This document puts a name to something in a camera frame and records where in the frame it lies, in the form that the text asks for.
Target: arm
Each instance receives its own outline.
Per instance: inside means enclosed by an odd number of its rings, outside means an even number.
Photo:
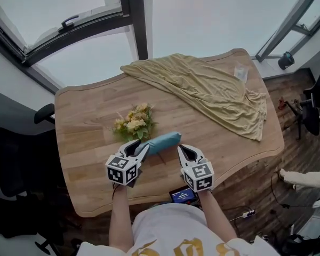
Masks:
[[[127,253],[134,245],[132,222],[130,220],[127,187],[118,186],[114,193],[113,210],[109,228],[109,246]]]
[[[205,214],[207,227],[218,235],[225,243],[237,238],[236,232],[224,215],[212,193],[208,190],[198,192]]]

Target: chair armrest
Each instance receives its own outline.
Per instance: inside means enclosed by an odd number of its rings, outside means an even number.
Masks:
[[[54,115],[54,104],[50,103],[39,109],[34,114],[34,123],[38,124],[43,120],[46,120],[54,124],[54,118],[51,117],[52,115]]]

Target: white t-shirt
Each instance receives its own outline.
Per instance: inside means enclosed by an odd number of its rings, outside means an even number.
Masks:
[[[204,213],[185,204],[165,204],[139,213],[133,224],[133,234],[134,246],[127,254],[113,247],[84,242],[77,255],[279,256],[258,236],[253,244],[242,239],[224,243],[209,230]]]

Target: green leaf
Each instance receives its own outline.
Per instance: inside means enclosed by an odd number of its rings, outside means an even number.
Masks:
[[[138,133],[138,138],[139,138],[139,139],[142,139],[142,137],[143,137],[143,131],[142,131],[142,130],[137,130],[137,133]]]

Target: metal frame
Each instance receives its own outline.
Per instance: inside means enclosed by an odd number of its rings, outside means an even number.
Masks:
[[[29,52],[21,50],[0,27],[0,53],[23,73],[43,88],[55,94],[59,86],[51,83],[31,66],[54,52],[88,37],[119,27],[133,25],[135,42],[140,60],[148,58],[145,8],[143,0],[120,0],[121,10],[112,9],[87,19],[74,22],[74,26],[60,33],[49,35],[47,40]]]
[[[278,30],[255,55],[256,59],[259,62],[262,62],[266,57],[268,57],[275,49],[275,47],[284,39],[285,36],[287,36],[290,31],[294,30],[305,35],[305,37],[290,50],[290,53],[294,55],[320,29],[320,19],[314,24],[311,30],[308,30],[298,24],[298,21],[309,9],[313,1],[314,0],[298,0],[292,11],[284,19]]]

